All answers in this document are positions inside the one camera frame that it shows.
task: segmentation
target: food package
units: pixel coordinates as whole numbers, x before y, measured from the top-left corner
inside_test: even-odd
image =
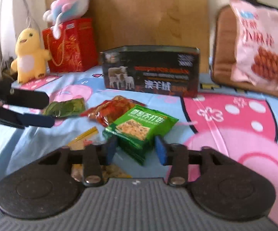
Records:
[[[196,97],[198,48],[138,45],[100,53],[105,87],[145,93]]]
[[[107,127],[136,104],[144,106],[140,102],[117,95],[112,100],[106,100],[100,105],[88,109],[81,113],[80,116],[88,116],[90,119],[96,120],[104,127]]]
[[[59,25],[61,37],[53,37],[52,29],[42,31],[44,47],[52,59],[51,73],[84,72],[98,64],[91,18],[78,18]]]
[[[43,114],[57,118],[78,116],[85,111],[83,98],[72,99],[64,102],[52,102],[45,109]]]
[[[117,135],[119,146],[143,165],[146,152],[154,147],[154,137],[164,136],[178,119],[157,110],[136,105],[103,131],[109,138]]]
[[[87,145],[100,143],[101,140],[99,132],[96,127],[93,127],[88,131],[82,133],[81,135],[77,136],[68,144],[68,146],[71,148],[71,150],[81,150]],[[101,169],[104,181],[107,181],[109,178],[131,178],[130,175],[126,174],[115,164],[110,164],[109,166],[101,166]],[[83,167],[81,164],[74,164],[72,166],[71,176],[77,181],[82,181]]]
[[[231,0],[237,17],[231,80],[278,90],[278,10]]]

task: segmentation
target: black clamp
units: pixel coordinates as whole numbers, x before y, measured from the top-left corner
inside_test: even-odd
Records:
[[[210,147],[188,150],[156,136],[155,148],[161,164],[172,165],[168,185],[186,187],[198,205],[219,218],[254,220],[266,216],[275,202],[275,188],[266,178]],[[188,182],[189,164],[200,168],[194,182]]]
[[[20,219],[42,219],[68,209],[86,187],[104,184],[101,165],[111,163],[116,147],[116,136],[84,150],[65,146],[15,171],[0,181],[1,211]],[[73,164],[83,165],[82,182],[70,176]]]
[[[0,81],[0,124],[25,128],[25,126],[52,127],[51,116],[20,114],[2,107],[3,104],[27,108],[43,109],[49,104],[49,97],[44,92],[14,89],[6,81]]]

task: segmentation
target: plush toy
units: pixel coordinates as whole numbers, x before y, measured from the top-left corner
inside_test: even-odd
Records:
[[[17,40],[15,53],[17,59],[11,64],[11,69],[18,72],[18,83],[24,84],[31,79],[39,79],[46,74],[46,61],[51,54],[41,49],[38,31],[33,28],[24,29]]]
[[[43,20],[51,22],[54,26],[52,34],[59,39],[61,31],[59,24],[82,17],[89,8],[90,0],[56,0],[52,2],[50,9],[44,13]]]

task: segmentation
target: snack bag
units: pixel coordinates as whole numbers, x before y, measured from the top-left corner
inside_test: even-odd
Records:
[[[140,165],[154,146],[156,135],[164,136],[178,121],[157,110],[136,105],[103,131],[105,137],[117,135],[119,146]]]
[[[278,90],[278,10],[231,0],[237,17],[231,80]]]
[[[52,102],[44,109],[43,115],[63,118],[78,116],[83,111],[85,111],[85,101],[83,98],[78,98],[65,102]]]
[[[77,136],[68,144],[68,146],[71,148],[71,150],[81,150],[89,144],[99,144],[100,142],[99,132],[96,127],[93,127]],[[115,164],[101,166],[101,169],[104,181],[107,181],[109,178],[131,178],[130,175],[126,174]],[[77,181],[82,180],[83,167],[81,164],[74,164],[72,166],[71,176]]]
[[[136,104],[144,106],[140,102],[117,95],[112,100],[106,100],[96,107],[89,108],[81,113],[80,116],[88,116],[90,119],[96,120],[104,127],[107,127]]]

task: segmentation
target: gift box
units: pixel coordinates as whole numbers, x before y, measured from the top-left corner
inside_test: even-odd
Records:
[[[51,52],[50,72],[84,72],[98,64],[92,19],[80,18],[59,25],[61,36],[57,40],[51,28],[42,31],[44,46]]]
[[[105,87],[162,95],[196,97],[198,48],[123,46],[100,53]]]

